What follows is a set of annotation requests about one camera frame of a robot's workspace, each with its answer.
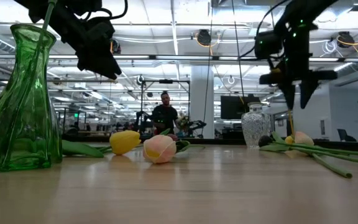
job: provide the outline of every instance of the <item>clear glass vase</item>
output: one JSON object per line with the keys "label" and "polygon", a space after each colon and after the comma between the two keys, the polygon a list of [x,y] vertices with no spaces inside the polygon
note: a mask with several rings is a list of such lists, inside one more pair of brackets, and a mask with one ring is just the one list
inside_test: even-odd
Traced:
{"label": "clear glass vase", "polygon": [[0,95],[0,171],[50,167],[62,161],[60,129],[46,77],[56,38],[28,25],[13,25],[11,31],[16,62]]}
{"label": "clear glass vase", "polygon": [[242,133],[248,149],[258,149],[260,137],[270,135],[270,115],[262,112],[261,103],[249,103],[249,112],[241,117]]}

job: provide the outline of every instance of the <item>white column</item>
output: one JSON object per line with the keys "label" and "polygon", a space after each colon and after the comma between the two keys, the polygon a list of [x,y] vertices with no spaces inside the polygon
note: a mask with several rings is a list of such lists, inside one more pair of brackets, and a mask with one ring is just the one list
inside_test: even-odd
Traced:
{"label": "white column", "polygon": [[211,67],[192,66],[190,78],[190,119],[205,123],[203,136],[214,138],[214,77]]}

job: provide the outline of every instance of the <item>man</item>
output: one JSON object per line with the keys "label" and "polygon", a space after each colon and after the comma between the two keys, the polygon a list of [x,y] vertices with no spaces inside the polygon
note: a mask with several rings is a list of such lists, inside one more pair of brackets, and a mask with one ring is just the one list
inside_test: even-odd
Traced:
{"label": "man", "polygon": [[173,123],[177,125],[178,112],[170,105],[170,97],[166,91],[161,94],[162,105],[158,105],[153,110],[154,126],[157,128],[157,134],[170,128],[169,133],[173,132]]}

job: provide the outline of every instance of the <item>wooden table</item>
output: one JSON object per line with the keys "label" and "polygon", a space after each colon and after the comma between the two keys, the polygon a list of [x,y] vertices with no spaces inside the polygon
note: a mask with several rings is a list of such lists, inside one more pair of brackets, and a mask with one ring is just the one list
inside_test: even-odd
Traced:
{"label": "wooden table", "polygon": [[0,173],[0,223],[358,223],[358,164],[344,179],[310,158],[244,146],[189,149],[152,165],[140,148]]}

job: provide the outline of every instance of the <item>monitor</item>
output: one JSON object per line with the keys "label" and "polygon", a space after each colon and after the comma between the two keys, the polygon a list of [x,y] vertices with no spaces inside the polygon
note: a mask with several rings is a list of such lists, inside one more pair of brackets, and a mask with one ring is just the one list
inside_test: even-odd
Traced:
{"label": "monitor", "polygon": [[221,96],[221,119],[241,119],[241,116],[249,112],[248,103],[260,102],[259,97],[248,95],[240,96]]}

